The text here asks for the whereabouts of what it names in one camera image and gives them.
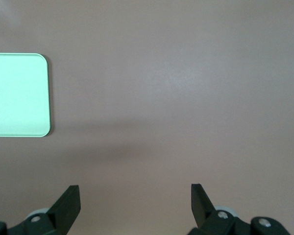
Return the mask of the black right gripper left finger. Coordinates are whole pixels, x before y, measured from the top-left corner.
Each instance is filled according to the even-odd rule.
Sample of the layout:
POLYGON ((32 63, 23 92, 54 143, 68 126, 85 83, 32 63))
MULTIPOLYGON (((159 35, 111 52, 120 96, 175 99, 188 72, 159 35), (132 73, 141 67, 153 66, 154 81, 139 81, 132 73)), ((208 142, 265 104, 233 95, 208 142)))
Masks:
POLYGON ((79 186, 69 186, 47 212, 37 212, 11 228, 0 221, 0 235, 67 235, 80 210, 79 186))

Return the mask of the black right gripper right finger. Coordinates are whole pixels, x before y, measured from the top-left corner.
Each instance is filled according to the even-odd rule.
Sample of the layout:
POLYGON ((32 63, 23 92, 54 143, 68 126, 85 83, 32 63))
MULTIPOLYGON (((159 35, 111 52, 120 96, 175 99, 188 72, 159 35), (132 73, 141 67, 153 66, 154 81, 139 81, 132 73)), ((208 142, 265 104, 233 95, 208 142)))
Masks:
POLYGON ((217 210, 201 184, 191 185, 191 208, 197 226, 187 235, 291 235, 273 218, 259 216, 246 223, 225 209, 217 210))

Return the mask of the light green rectangular tray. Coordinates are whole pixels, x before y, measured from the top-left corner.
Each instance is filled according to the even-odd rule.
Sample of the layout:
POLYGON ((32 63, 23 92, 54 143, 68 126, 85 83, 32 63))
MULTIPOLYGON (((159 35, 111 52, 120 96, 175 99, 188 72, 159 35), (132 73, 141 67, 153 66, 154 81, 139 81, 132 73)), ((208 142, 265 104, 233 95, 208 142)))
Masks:
POLYGON ((0 137, 40 138, 50 130, 46 58, 38 53, 0 53, 0 137))

